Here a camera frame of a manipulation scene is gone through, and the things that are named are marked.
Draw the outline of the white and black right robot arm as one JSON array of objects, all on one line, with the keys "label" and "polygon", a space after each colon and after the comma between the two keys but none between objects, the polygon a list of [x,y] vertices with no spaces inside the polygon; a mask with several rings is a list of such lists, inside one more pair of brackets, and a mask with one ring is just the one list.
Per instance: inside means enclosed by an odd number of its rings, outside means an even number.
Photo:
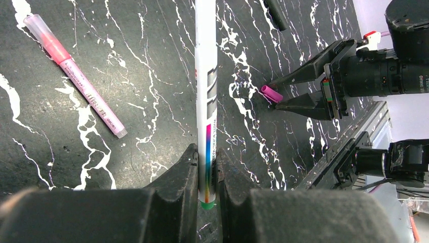
[{"label": "white and black right robot arm", "polygon": [[[294,72],[263,86],[276,109],[316,120],[347,116],[347,100],[428,93],[428,1],[392,1],[385,19],[392,49],[378,49],[380,32],[361,41],[339,40]],[[362,131],[328,156],[302,183],[304,189],[347,189],[360,175],[382,182],[422,188],[428,174],[428,140],[393,142],[388,149],[371,147]]]}]

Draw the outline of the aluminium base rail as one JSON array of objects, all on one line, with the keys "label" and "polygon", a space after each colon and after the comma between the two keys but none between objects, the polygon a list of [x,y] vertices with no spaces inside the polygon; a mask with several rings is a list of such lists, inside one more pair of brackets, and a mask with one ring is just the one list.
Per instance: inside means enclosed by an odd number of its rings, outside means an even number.
[{"label": "aluminium base rail", "polygon": [[376,101],[351,123],[342,137],[310,170],[295,190],[345,189],[357,180],[352,157],[357,148],[377,148],[390,143],[390,114],[387,102]]}]

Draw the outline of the magenta pen cap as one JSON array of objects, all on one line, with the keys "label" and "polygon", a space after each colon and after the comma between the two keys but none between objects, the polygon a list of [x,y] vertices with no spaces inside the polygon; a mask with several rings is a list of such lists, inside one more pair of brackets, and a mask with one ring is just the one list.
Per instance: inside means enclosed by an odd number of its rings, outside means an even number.
[{"label": "magenta pen cap", "polygon": [[267,85],[264,85],[261,87],[261,92],[266,98],[268,98],[269,100],[271,100],[275,103],[279,103],[283,100],[283,96],[281,94],[274,91],[273,89],[271,89]]}]

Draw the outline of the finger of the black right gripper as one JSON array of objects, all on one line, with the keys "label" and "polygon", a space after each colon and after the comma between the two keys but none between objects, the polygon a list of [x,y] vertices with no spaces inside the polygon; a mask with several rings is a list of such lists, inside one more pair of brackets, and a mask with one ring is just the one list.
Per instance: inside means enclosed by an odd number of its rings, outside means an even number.
[{"label": "finger of the black right gripper", "polygon": [[350,45],[356,45],[356,41],[354,39],[335,41],[292,73],[273,80],[270,88],[314,81],[325,72],[324,66],[332,63],[334,58]]},{"label": "finger of the black right gripper", "polygon": [[293,112],[316,120],[332,120],[332,114],[322,92],[306,93],[283,100],[275,105],[275,109]]}]

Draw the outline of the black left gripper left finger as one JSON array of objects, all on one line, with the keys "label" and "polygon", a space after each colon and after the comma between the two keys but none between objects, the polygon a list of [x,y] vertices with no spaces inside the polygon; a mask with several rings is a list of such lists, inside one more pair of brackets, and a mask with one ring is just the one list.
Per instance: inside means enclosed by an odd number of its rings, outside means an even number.
[{"label": "black left gripper left finger", "polygon": [[1,242],[196,242],[197,148],[138,189],[26,193],[1,220]]}]

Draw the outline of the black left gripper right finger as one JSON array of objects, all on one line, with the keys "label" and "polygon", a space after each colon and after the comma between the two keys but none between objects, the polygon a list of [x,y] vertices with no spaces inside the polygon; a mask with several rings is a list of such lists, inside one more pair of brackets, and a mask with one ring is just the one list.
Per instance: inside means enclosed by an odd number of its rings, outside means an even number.
[{"label": "black left gripper right finger", "polygon": [[398,242],[373,196],[329,189],[258,187],[217,151],[220,242]]}]

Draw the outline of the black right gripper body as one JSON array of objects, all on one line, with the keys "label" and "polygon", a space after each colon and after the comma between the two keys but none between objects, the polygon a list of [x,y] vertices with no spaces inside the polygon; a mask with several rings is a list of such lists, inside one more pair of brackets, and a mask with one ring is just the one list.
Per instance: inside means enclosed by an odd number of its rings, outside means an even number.
[{"label": "black right gripper body", "polygon": [[393,49],[358,49],[354,40],[340,42],[324,64],[321,83],[331,116],[348,115],[352,97],[386,97],[428,93],[428,45],[396,45]]}]

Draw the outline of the black orange highlighter marker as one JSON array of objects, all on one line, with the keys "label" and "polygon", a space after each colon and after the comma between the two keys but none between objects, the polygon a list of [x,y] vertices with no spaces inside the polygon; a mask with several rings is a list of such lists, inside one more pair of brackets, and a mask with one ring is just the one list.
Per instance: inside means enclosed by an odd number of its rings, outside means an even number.
[{"label": "black orange highlighter marker", "polygon": [[280,31],[285,31],[287,29],[286,17],[283,10],[281,9],[280,2],[278,0],[264,0],[264,2],[268,7],[270,16],[277,26],[277,29]]}]

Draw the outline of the white green thin pen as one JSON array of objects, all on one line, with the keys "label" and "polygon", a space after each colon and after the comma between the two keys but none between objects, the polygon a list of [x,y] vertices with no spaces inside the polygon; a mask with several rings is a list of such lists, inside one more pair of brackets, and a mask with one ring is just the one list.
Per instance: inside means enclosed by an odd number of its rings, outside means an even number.
[{"label": "white green thin pen", "polygon": [[198,199],[203,209],[216,199],[218,46],[216,1],[195,1],[195,79],[198,138]]}]

